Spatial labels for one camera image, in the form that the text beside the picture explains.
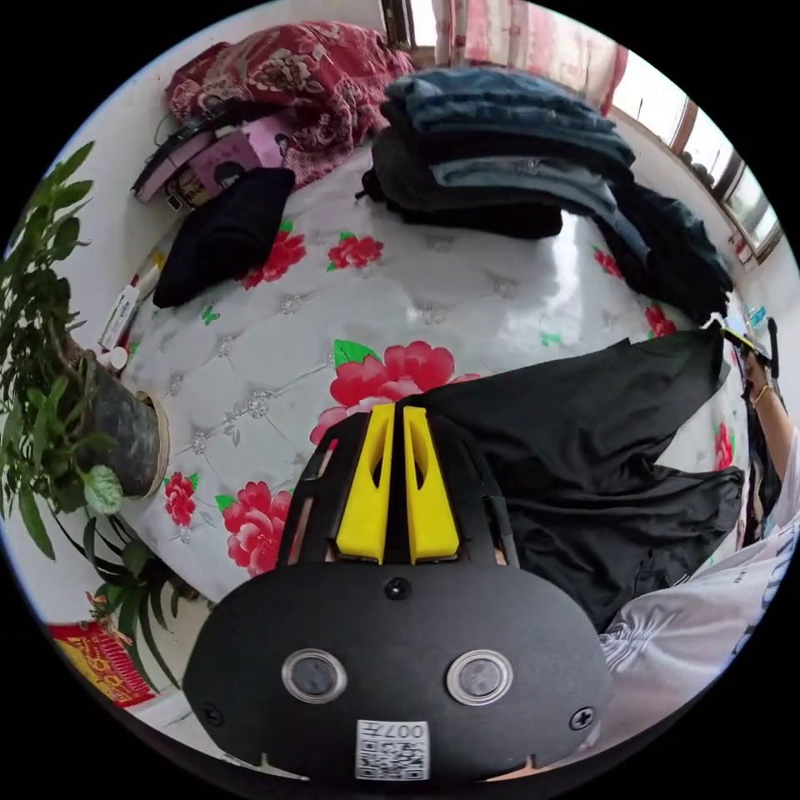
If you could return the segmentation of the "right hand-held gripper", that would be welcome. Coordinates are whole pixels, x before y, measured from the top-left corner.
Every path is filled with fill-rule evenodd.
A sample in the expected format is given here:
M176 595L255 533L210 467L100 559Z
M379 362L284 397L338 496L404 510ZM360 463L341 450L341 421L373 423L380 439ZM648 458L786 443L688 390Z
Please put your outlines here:
M738 352L739 360L746 377L769 377L772 359L758 346L728 327L720 327L723 338L730 342Z

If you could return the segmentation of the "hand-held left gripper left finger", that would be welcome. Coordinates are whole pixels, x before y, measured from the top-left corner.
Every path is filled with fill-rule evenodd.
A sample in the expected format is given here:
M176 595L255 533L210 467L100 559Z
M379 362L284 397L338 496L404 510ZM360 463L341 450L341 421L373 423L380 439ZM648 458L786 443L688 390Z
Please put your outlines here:
M384 557L393 460L395 406L379 404L359 433L351 486L336 536L345 559L381 562Z

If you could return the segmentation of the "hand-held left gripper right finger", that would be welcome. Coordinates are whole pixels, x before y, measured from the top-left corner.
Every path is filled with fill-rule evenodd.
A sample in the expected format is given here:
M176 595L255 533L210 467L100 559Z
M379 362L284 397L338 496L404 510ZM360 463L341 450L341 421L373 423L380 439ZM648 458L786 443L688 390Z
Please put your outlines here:
M426 411L405 407L402 431L410 559L453 560L460 540Z

